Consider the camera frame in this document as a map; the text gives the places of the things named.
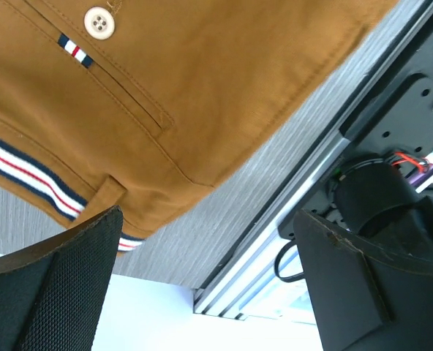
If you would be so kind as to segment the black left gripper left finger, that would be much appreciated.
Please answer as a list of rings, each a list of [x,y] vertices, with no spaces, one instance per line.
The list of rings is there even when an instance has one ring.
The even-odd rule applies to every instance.
[[[90,350],[123,214],[86,222],[0,257],[0,350]]]

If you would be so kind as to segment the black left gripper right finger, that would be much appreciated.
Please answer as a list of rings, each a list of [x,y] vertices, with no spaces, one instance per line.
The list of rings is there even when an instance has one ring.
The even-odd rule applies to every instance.
[[[307,211],[293,230],[325,350],[433,350],[433,198],[372,238]]]

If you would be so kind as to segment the mustard brown trousers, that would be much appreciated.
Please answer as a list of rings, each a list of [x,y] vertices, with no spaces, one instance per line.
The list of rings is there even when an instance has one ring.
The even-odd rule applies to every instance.
[[[394,1],[0,1],[0,187],[139,247],[242,166]]]

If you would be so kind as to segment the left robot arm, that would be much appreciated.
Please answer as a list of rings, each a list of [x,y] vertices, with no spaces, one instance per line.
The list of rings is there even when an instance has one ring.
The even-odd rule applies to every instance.
[[[344,225],[293,217],[325,350],[433,350],[433,197],[376,157],[330,183]],[[124,223],[112,204],[0,257],[0,350],[90,350]]]

